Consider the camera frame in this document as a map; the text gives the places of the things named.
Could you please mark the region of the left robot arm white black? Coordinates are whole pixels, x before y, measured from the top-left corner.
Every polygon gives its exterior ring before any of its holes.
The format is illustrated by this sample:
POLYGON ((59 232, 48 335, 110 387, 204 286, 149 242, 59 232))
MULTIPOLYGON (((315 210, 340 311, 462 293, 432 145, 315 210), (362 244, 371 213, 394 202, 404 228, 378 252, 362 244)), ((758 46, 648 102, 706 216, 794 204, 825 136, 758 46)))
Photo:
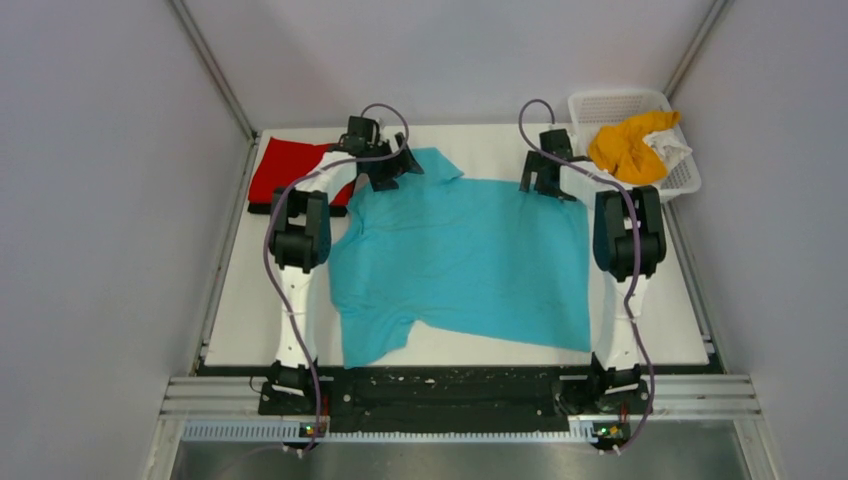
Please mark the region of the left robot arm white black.
POLYGON ((387 137, 381 121, 363 114, 352 116, 346 131, 310 171, 275 191, 263 263, 281 300, 281 327, 262 390, 261 413, 322 416, 318 355, 310 324, 319 302, 314 289, 326 272, 332 248, 330 204, 361 176, 380 192, 397 189, 404 174, 421 174, 408 141, 407 125, 387 137))

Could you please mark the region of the teal t shirt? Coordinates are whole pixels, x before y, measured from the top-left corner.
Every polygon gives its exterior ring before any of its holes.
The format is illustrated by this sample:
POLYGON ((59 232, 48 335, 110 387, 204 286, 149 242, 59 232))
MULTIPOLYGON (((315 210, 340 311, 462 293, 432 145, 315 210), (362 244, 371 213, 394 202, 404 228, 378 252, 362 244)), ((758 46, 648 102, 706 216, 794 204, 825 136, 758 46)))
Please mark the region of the teal t shirt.
POLYGON ((413 325, 587 352, 589 222, 577 202, 470 179, 435 148, 398 188, 364 188, 329 258, 343 362, 403 348, 413 325))

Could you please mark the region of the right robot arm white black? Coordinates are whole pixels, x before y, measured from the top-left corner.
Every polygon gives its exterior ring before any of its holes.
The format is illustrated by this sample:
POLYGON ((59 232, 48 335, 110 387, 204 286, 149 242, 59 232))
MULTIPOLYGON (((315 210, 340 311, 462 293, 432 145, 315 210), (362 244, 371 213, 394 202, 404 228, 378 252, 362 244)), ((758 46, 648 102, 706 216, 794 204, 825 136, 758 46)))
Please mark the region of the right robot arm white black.
POLYGON ((579 202, 593 216, 592 256, 604 280, 602 327, 585 390, 576 398, 600 412, 623 414, 626 405, 650 401, 652 393, 642 379, 654 370, 638 321, 649 281, 667 254, 659 192, 653 186, 627 189, 591 173, 562 128, 549 127, 528 146, 521 190, 579 202))

